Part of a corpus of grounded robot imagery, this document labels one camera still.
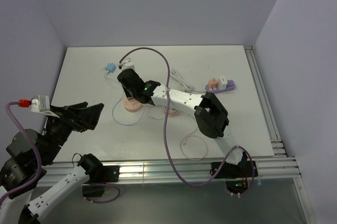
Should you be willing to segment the aluminium right rail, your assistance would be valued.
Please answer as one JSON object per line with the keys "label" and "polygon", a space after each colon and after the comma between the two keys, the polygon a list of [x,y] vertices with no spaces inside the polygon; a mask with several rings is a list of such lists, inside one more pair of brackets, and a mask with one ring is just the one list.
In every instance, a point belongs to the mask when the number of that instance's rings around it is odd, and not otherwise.
{"label": "aluminium right rail", "polygon": [[284,144],[282,142],[281,136],[279,134],[278,127],[276,125],[276,120],[274,118],[271,105],[263,84],[263,80],[257,66],[257,62],[254,56],[253,46],[244,46],[244,51],[247,57],[248,64],[251,69],[253,76],[253,81],[257,90],[257,94],[260,100],[260,105],[264,114],[265,123],[270,135],[270,140],[275,157],[287,157]]}

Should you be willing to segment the blue charger plug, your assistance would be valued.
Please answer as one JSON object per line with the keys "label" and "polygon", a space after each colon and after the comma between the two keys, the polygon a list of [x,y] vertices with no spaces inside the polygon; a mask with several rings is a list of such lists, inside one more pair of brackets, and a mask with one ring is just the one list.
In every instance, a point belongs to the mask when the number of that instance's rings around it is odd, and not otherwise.
{"label": "blue charger plug", "polygon": [[105,71],[107,73],[113,73],[116,70],[116,65],[114,63],[108,63],[108,65],[105,67]]}

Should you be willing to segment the white 80W charger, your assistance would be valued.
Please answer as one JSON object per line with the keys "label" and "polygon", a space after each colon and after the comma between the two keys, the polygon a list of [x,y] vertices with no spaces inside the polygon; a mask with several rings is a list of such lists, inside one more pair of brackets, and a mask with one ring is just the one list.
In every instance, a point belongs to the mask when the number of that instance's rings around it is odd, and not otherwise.
{"label": "white 80W charger", "polygon": [[225,90],[227,87],[227,79],[224,75],[220,75],[218,77],[218,84],[217,87],[219,88],[219,90]]}

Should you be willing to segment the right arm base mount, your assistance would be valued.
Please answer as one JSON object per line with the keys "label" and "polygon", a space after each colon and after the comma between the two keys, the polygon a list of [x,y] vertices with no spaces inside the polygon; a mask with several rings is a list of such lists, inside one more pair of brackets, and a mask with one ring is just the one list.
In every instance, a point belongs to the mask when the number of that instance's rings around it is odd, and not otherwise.
{"label": "right arm base mount", "polygon": [[216,179],[230,179],[226,182],[226,188],[230,193],[242,194],[249,188],[249,178],[258,177],[259,173],[255,161],[241,161],[238,165],[224,163]]}

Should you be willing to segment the aluminium front rail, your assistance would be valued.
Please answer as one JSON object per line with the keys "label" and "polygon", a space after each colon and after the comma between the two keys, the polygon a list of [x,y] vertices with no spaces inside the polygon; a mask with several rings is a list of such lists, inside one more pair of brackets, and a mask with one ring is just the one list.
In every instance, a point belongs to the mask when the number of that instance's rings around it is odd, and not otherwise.
{"label": "aluminium front rail", "polygon": [[[180,175],[188,182],[204,182],[210,178],[211,163],[221,161],[219,158],[207,158],[198,161],[176,159]],[[257,158],[258,179],[300,178],[301,172],[294,157]],[[174,173],[169,161],[116,161],[102,162],[105,167],[118,166],[117,184],[147,184],[176,183],[180,179]],[[59,162],[46,166],[47,174],[37,184],[37,187],[52,187],[70,173],[71,162]]]}

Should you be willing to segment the pink charger plug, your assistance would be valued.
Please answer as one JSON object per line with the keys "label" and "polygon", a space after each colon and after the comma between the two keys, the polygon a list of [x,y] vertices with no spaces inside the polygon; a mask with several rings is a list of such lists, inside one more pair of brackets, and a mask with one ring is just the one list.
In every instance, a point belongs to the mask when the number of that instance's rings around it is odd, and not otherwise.
{"label": "pink charger plug", "polygon": [[217,84],[218,84],[218,80],[215,78],[212,78],[208,81],[207,87],[209,90],[213,90],[213,89],[216,89]]}

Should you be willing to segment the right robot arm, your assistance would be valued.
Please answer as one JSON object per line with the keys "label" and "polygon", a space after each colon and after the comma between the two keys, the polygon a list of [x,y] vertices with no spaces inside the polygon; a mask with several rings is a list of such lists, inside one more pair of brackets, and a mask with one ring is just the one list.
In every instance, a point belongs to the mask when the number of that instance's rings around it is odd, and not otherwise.
{"label": "right robot arm", "polygon": [[169,89],[157,81],[144,82],[133,69],[123,70],[117,80],[128,98],[152,106],[169,105],[193,116],[199,131],[214,139],[224,154],[237,146],[237,140],[228,128],[228,111],[214,93],[192,94]]}

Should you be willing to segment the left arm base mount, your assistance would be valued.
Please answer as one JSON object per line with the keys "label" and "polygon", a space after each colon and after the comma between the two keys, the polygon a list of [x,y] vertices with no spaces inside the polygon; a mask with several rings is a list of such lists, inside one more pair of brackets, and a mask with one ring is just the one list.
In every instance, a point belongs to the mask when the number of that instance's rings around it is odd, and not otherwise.
{"label": "left arm base mount", "polygon": [[102,200],[105,192],[113,191],[119,194],[115,187],[120,175],[118,165],[104,165],[90,173],[89,184],[82,185],[82,195],[86,200]]}

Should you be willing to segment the aluminium rail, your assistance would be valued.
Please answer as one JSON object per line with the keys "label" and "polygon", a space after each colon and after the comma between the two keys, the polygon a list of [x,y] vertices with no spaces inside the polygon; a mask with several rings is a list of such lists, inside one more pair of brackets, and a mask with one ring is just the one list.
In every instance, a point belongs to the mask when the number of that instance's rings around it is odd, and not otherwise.
{"label": "aluminium rail", "polygon": [[[188,182],[204,182],[210,178],[211,163],[221,161],[219,158],[207,158],[198,161],[176,159],[180,175]],[[258,179],[300,178],[301,172],[294,157],[257,158]],[[118,166],[117,184],[147,184],[176,183],[180,179],[174,173],[169,161],[116,161],[102,162],[105,167]],[[52,187],[70,173],[71,162],[59,162],[46,166],[47,174],[37,184],[37,187]]]}
{"label": "aluminium rail", "polygon": [[264,114],[265,123],[270,135],[270,140],[275,157],[287,157],[284,144],[282,142],[281,136],[279,134],[278,127],[276,125],[276,120],[274,118],[271,105],[263,84],[263,80],[257,66],[257,62],[254,56],[253,46],[244,46],[244,51],[247,57],[248,64],[251,69],[253,76],[253,81],[257,90],[257,94],[260,100],[260,105]]}

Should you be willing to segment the pink round power socket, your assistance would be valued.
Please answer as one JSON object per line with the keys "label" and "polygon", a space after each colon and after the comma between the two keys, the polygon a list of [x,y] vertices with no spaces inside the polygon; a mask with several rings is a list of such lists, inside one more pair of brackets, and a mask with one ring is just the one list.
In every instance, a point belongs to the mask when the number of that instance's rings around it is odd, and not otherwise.
{"label": "pink round power socket", "polygon": [[123,107],[127,112],[134,113],[139,111],[143,107],[143,104],[134,98],[125,97],[123,99]]}

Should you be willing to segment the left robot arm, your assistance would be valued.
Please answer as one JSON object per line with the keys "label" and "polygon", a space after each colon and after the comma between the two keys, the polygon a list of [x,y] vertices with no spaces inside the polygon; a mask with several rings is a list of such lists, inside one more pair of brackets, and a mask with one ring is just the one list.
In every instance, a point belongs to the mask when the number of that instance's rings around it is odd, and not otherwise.
{"label": "left robot arm", "polygon": [[[47,115],[45,134],[24,129],[11,112],[12,105],[31,107],[35,112],[43,108]],[[46,175],[43,167],[53,164],[73,131],[94,130],[103,107],[103,103],[89,106],[87,102],[57,107],[38,99],[6,104],[6,112],[19,133],[7,147],[11,157],[1,168],[1,223],[40,223],[67,193],[84,183],[98,185],[104,177],[103,165],[91,153],[84,154],[50,190],[36,200],[29,199],[39,180]]]}

